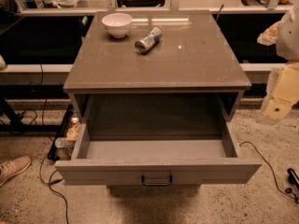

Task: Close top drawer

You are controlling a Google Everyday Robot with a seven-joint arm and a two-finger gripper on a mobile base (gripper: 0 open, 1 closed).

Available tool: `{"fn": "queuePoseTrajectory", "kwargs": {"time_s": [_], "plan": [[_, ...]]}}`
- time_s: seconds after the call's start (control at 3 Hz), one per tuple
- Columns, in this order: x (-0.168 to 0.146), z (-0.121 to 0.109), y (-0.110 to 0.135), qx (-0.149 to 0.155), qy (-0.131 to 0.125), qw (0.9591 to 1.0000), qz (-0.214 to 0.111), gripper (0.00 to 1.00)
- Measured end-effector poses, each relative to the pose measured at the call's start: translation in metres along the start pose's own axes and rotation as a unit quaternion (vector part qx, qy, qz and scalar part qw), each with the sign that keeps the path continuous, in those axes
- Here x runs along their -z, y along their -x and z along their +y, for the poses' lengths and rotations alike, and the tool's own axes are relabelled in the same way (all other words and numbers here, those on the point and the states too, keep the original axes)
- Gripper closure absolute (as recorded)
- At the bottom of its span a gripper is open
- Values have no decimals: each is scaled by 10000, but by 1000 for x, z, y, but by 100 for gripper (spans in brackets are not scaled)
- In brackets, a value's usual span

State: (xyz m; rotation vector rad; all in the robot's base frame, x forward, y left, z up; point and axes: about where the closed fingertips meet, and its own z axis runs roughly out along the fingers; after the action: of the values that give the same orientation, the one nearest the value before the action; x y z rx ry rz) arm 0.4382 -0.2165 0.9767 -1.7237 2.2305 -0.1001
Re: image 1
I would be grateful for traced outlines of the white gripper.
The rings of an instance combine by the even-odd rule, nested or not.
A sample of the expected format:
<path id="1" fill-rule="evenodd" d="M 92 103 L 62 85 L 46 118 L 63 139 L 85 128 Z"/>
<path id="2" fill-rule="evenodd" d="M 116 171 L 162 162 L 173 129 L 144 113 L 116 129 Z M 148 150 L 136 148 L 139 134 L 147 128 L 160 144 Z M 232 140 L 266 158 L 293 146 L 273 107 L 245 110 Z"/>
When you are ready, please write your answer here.
<path id="1" fill-rule="evenodd" d="M 299 62 L 288 61 L 284 67 L 274 68 L 268 76 L 261 122 L 267 125 L 279 123 L 298 102 Z"/>

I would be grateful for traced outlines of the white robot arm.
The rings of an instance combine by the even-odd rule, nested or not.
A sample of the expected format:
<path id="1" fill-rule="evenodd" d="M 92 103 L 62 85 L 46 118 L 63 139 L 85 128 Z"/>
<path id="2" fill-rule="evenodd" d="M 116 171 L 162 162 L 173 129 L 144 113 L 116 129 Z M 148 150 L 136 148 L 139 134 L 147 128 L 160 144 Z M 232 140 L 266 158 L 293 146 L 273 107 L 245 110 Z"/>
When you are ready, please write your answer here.
<path id="1" fill-rule="evenodd" d="M 299 102 L 299 2 L 260 34 L 257 41 L 266 46 L 275 44 L 277 55 L 287 61 L 284 67 L 270 72 L 261 106 L 263 122 L 276 124 Z"/>

